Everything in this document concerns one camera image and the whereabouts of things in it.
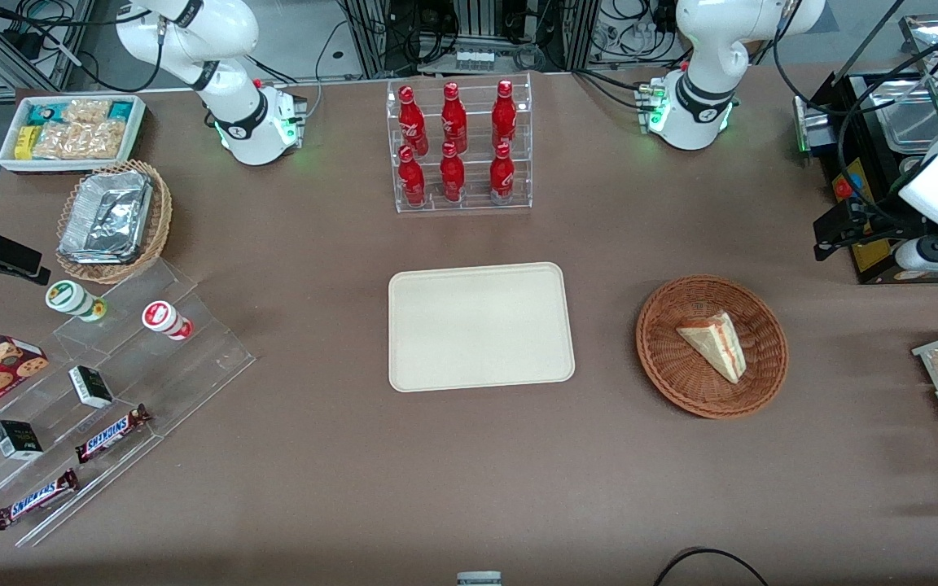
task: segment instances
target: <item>wicker basket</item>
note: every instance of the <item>wicker basket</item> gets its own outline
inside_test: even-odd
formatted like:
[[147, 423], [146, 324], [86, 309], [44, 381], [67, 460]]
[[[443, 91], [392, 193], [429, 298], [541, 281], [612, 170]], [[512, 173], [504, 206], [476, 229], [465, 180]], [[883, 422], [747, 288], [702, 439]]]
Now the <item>wicker basket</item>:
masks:
[[[725, 310], [744, 350], [747, 370], [726, 381], [675, 329], [687, 319]], [[643, 369], [668, 400], [701, 417], [751, 415], [781, 390], [788, 371], [788, 344], [774, 312], [743, 286], [714, 275], [692, 275], [656, 290], [636, 324]]]
[[[125, 171], [140, 171], [154, 182], [154, 192], [151, 194], [150, 211], [147, 212], [147, 227], [144, 230], [140, 256], [127, 265], [79, 265], [64, 259], [57, 252], [56, 260], [59, 261], [60, 266], [64, 267], [64, 272], [71, 277], [99, 282], [101, 285], [114, 285], [161, 255], [164, 241], [169, 236], [169, 222], [172, 220], [172, 195], [169, 193], [169, 186], [161, 181], [161, 175], [157, 174], [152, 166], [140, 160], [127, 160], [123, 164], [113, 164], [111, 167], [98, 169], [94, 173], [107, 175]], [[64, 204], [64, 212], [60, 214], [60, 220], [56, 223], [56, 236], [59, 238], [64, 236], [64, 227], [68, 225], [68, 218], [71, 218], [71, 207], [75, 203], [77, 193], [78, 185], [75, 185], [75, 188], [71, 190], [71, 197], [68, 197], [68, 202]]]

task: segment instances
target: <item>yellow label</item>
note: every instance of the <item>yellow label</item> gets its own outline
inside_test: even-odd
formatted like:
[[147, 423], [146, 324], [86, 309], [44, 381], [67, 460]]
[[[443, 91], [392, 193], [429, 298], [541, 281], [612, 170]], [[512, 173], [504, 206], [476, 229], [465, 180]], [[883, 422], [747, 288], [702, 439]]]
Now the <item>yellow label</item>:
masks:
[[21, 126], [20, 132], [16, 134], [14, 159], [31, 160], [31, 149], [38, 142], [38, 134], [41, 132], [41, 126]]

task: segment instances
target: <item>red soda bottle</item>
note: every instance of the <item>red soda bottle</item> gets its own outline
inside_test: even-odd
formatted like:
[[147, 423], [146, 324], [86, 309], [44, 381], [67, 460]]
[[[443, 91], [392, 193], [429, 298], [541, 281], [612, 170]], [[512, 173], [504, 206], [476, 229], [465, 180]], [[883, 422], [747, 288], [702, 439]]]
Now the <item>red soda bottle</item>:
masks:
[[444, 179], [444, 197], [451, 203], [459, 203], [466, 192], [466, 168], [458, 158], [458, 148], [453, 142], [444, 143], [444, 159], [440, 161], [440, 177]]
[[509, 143], [500, 143], [494, 147], [494, 160], [491, 162], [491, 201], [495, 205], [505, 205], [513, 199], [513, 173], [516, 166], [509, 160]]
[[502, 79], [498, 82], [498, 100], [491, 111], [491, 142], [511, 143], [516, 138], [516, 104], [513, 103], [513, 82]]
[[405, 192], [407, 205], [412, 208], [421, 208], [425, 205], [425, 175], [410, 146], [401, 145], [398, 151], [401, 156], [401, 166], [397, 167], [397, 174], [401, 175], [401, 188]]
[[454, 143], [458, 152], [469, 148], [469, 128], [466, 122], [466, 107], [458, 99], [458, 83], [444, 83], [444, 110], [440, 112], [444, 123], [444, 140]]
[[414, 149], [417, 156], [425, 156], [429, 152], [429, 141], [425, 138], [425, 116], [418, 104], [414, 103], [414, 91], [408, 85], [403, 85], [397, 91], [401, 98], [401, 134], [405, 144]]

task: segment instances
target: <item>table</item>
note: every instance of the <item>table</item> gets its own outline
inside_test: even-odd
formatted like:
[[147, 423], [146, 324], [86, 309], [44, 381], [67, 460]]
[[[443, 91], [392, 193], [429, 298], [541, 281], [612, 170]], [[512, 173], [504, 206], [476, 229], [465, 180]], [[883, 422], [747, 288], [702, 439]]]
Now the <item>table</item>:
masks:
[[[792, 71], [806, 90], [826, 75]], [[569, 75], [533, 83], [535, 208], [473, 218], [394, 212], [383, 83], [327, 86], [306, 148], [264, 168], [220, 148], [195, 94], [146, 94], [166, 257], [260, 360], [37, 548], [0, 535], [0, 584], [637, 585], [692, 545], [771, 584], [938, 584], [938, 405], [909, 352], [938, 339], [938, 286], [813, 260], [831, 196], [775, 71], [748, 73], [701, 152], [641, 137]], [[51, 251], [74, 181], [4, 172], [1, 233]], [[565, 273], [569, 382], [390, 388], [393, 274], [536, 260]], [[682, 412], [636, 357], [648, 294], [699, 272], [786, 331], [784, 389], [751, 417]], [[51, 333], [42, 294], [0, 277], [0, 333]], [[699, 558], [666, 584], [703, 579], [752, 584]]]

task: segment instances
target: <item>white plastic container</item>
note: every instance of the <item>white plastic container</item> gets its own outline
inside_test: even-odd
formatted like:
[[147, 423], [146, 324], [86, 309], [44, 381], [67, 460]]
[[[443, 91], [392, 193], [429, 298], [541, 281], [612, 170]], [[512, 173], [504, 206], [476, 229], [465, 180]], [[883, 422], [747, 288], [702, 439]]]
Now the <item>white plastic container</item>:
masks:
[[[83, 159], [83, 160], [18, 160], [14, 157], [14, 147], [16, 146], [16, 136], [20, 129], [27, 122], [28, 113], [31, 107], [37, 105], [66, 103], [73, 99], [85, 100], [111, 100], [115, 103], [133, 103], [133, 110], [129, 112], [129, 119], [125, 124], [125, 133], [122, 134], [122, 145], [118, 148], [118, 155], [114, 159]], [[124, 163], [129, 160], [129, 155], [133, 152], [133, 147], [137, 141], [137, 134], [140, 131], [142, 115], [146, 111], [146, 105], [139, 97], [129, 94], [75, 94], [75, 95], [56, 95], [40, 96], [36, 98], [24, 98], [20, 101], [14, 119], [10, 123], [10, 131], [7, 137], [2, 141], [0, 148], [0, 166], [3, 169], [15, 173], [62, 173], [68, 171], [92, 171], [101, 167], [107, 167], [109, 164]]]

